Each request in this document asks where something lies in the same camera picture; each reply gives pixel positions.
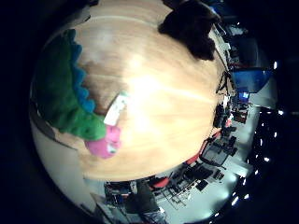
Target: person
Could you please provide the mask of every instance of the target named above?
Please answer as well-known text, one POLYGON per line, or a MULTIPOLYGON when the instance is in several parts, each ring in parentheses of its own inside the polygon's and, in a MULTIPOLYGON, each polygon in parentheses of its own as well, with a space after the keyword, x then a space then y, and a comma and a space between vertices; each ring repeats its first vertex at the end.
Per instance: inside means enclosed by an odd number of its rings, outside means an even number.
POLYGON ((133 183, 133 193, 124 200, 125 211, 131 223, 168 224, 165 220, 166 213, 160 210, 148 183, 145 180, 133 183))

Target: white label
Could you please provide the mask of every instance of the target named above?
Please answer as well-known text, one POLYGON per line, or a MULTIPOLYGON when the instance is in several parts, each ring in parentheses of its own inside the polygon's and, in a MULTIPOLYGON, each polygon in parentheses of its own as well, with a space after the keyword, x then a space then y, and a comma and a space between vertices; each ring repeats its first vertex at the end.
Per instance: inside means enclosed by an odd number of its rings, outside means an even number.
POLYGON ((119 120, 122 110, 126 107, 129 102, 129 96, 125 92, 120 92, 112 103, 110 109, 108 110, 104 123, 107 125, 115 126, 119 120))

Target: green plush toy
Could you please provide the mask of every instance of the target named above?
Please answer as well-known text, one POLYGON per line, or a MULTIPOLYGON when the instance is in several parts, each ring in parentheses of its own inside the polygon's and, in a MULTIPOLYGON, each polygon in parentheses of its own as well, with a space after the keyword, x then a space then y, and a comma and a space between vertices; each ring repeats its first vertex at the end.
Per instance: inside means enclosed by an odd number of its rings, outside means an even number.
POLYGON ((77 67, 81 46, 74 42, 75 30, 55 37, 43 50, 37 63, 33 95, 41 117, 61 133, 84 140, 106 135, 103 116, 93 113, 95 104, 82 88, 85 72, 77 67))

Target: desk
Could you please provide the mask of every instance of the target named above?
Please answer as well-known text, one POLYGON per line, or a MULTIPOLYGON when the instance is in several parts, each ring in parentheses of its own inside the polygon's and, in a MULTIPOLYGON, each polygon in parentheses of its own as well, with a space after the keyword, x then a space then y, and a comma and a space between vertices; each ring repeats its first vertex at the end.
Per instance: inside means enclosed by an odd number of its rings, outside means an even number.
POLYGON ((55 131, 56 139, 78 150, 83 175, 132 180, 168 170, 198 152, 212 129, 215 94, 224 66, 195 60, 188 50, 157 32, 170 9, 160 0, 102 0, 89 21, 76 27, 87 72, 83 86, 105 113, 120 91, 131 95, 122 112, 122 147, 102 160, 83 141, 55 131))

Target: red chair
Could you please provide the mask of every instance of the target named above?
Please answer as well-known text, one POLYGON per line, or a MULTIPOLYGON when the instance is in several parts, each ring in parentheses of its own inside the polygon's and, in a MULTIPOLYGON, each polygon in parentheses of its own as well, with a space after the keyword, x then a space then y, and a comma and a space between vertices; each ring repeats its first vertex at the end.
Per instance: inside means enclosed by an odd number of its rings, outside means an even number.
POLYGON ((200 157, 200 155, 203 153, 203 151, 204 151, 204 149, 205 149, 205 147, 206 147, 206 144, 207 144, 207 140, 205 140, 205 141, 203 142, 203 144, 201 145, 199 151, 198 151, 194 156, 192 156, 191 158, 189 158, 189 159, 186 161, 186 163, 187 163, 188 165, 190 165, 190 164, 192 164, 192 163, 194 163, 194 162, 197 161, 197 159, 198 159, 198 158, 200 157))
POLYGON ((169 183, 169 178, 167 176, 165 177, 155 177, 154 179, 151 179, 149 182, 151 189, 162 189, 167 186, 169 183))

